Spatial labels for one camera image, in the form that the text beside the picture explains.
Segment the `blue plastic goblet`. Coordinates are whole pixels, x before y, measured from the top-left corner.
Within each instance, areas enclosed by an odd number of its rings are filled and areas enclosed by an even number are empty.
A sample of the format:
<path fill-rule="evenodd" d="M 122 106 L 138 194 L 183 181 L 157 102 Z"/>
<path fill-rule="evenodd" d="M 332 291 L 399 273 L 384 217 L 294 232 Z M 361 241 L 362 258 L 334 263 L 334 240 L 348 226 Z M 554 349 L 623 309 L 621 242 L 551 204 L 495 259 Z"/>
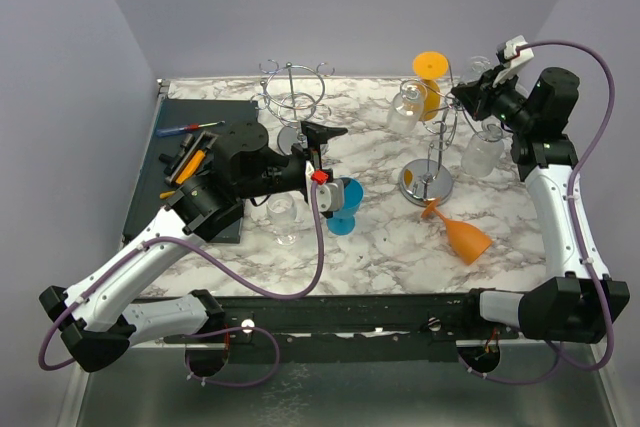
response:
<path fill-rule="evenodd" d="M 350 234 L 356 226 L 355 215 L 363 200 L 364 189 L 354 178 L 342 177 L 341 180 L 344 184 L 344 204 L 327 220 L 327 227 L 331 233 L 344 236 Z"/>

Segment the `clear stemmed wine glass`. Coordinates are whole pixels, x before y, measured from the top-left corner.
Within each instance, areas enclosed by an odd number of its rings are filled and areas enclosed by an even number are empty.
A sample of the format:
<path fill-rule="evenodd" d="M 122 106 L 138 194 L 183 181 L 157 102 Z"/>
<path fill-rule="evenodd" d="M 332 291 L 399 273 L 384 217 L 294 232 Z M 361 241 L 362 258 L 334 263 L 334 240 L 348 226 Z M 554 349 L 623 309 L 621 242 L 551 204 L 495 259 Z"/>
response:
<path fill-rule="evenodd" d="M 266 203 L 267 218 L 275 240 L 280 245 L 292 245 L 296 241 L 295 222 L 297 209 L 290 194 L 272 195 Z"/>

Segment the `yellow plastic goblet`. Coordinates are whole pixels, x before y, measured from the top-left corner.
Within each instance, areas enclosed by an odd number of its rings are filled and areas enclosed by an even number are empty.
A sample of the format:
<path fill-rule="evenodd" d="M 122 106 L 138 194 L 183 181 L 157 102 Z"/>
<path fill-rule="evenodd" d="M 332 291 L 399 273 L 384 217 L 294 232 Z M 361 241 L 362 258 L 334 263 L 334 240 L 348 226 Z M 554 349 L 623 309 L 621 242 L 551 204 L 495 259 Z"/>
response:
<path fill-rule="evenodd" d="M 437 80 L 448 72 L 449 62 L 440 52 L 425 51 L 413 59 L 412 68 L 422 83 L 421 91 L 424 93 L 421 120 L 429 121 L 436 116 L 440 107 L 441 96 Z"/>

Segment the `clear ribbed wine glass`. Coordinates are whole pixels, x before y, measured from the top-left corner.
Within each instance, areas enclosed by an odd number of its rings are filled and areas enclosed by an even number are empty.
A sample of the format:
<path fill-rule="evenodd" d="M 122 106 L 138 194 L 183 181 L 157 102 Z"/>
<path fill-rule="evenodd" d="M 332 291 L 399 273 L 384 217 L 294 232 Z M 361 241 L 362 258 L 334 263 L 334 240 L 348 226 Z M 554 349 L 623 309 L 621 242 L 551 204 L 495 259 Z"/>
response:
<path fill-rule="evenodd" d="M 504 151 L 503 137 L 502 129 L 495 124 L 489 124 L 476 132 L 462 155 L 462 170 L 477 178 L 490 175 Z"/>

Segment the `tall clear flute glass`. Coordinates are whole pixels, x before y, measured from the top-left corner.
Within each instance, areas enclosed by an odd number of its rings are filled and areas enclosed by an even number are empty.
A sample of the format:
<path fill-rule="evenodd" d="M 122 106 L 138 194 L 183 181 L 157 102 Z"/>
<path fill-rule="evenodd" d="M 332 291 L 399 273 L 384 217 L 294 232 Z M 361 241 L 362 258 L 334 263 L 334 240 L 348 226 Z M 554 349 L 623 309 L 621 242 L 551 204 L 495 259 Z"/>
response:
<path fill-rule="evenodd" d="M 463 84 L 477 82 L 484 72 L 491 70 L 493 67 L 493 62 L 488 58 L 484 56 L 473 56 L 467 60 L 460 82 Z"/>

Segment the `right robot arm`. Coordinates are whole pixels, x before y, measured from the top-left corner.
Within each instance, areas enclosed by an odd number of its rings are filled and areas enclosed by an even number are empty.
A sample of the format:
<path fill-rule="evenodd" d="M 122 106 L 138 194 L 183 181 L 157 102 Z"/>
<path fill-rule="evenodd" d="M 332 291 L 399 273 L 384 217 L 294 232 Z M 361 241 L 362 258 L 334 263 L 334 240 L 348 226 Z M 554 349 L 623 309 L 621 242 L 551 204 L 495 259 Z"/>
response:
<path fill-rule="evenodd" d="M 473 119 L 493 116 L 511 130 L 511 158 L 534 203 L 548 278 L 528 292 L 480 290 L 478 304 L 460 314 L 461 329 L 480 339 L 501 323 L 529 339 L 595 344 L 630 293 L 626 283 L 611 278 L 595 246 L 575 174 L 579 158 L 563 132 L 580 80 L 566 69 L 548 67 L 523 96 L 516 78 L 496 84 L 498 73 L 490 69 L 451 93 Z"/>

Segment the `scrolled chrome glass rack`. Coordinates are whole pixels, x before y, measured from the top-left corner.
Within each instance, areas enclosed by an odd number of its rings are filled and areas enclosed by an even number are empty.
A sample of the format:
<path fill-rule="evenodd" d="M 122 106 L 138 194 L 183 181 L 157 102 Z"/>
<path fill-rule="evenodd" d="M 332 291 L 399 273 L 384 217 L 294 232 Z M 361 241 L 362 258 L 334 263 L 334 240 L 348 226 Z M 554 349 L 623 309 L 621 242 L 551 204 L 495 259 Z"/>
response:
<path fill-rule="evenodd" d="M 446 73 L 451 85 L 454 78 L 449 65 Z M 436 116 L 429 121 L 422 121 L 425 128 L 436 139 L 431 141 L 427 150 L 427 157 L 415 159 L 406 164 L 399 174 L 399 188 L 403 196 L 414 205 L 426 206 L 432 200 L 439 198 L 444 203 L 451 196 L 454 179 L 449 170 L 443 165 L 443 153 L 452 144 L 458 125 L 458 114 L 461 113 L 471 130 L 476 133 L 488 126 L 484 120 L 481 129 L 476 129 L 467 118 L 466 111 L 454 103 L 452 98 L 440 91 L 441 102 Z"/>

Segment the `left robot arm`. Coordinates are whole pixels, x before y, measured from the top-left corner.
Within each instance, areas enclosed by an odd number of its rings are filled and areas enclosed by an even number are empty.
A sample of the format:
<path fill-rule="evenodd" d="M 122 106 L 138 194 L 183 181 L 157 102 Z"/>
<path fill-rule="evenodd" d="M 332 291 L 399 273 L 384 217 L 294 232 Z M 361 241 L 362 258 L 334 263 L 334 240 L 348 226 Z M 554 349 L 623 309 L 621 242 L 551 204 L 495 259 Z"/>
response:
<path fill-rule="evenodd" d="M 134 240 L 84 280 L 40 294 L 53 322 L 45 339 L 58 335 L 69 361 L 86 372 L 113 364 L 139 343 L 168 336 L 214 340 L 225 313 L 208 291 L 148 307 L 135 300 L 188 253 L 208 259 L 204 244 L 243 217 L 245 200 L 299 192 L 316 225 L 344 207 L 348 182 L 323 168 L 321 150 L 347 129 L 310 121 L 301 129 L 306 146 L 283 155 L 270 148 L 259 122 L 232 124 L 213 141 L 210 168 L 186 180 Z"/>

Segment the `small clear wine glass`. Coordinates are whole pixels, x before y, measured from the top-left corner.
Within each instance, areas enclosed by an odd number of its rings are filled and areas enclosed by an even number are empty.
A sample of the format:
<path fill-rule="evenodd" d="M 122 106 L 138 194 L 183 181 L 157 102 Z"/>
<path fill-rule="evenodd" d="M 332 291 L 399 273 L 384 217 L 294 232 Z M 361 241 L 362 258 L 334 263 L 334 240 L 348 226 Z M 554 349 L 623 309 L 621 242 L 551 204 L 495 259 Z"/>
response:
<path fill-rule="evenodd" d="M 391 101 L 386 125 L 398 134 L 408 134 L 421 119 L 425 95 L 422 84 L 416 80 L 404 81 Z"/>

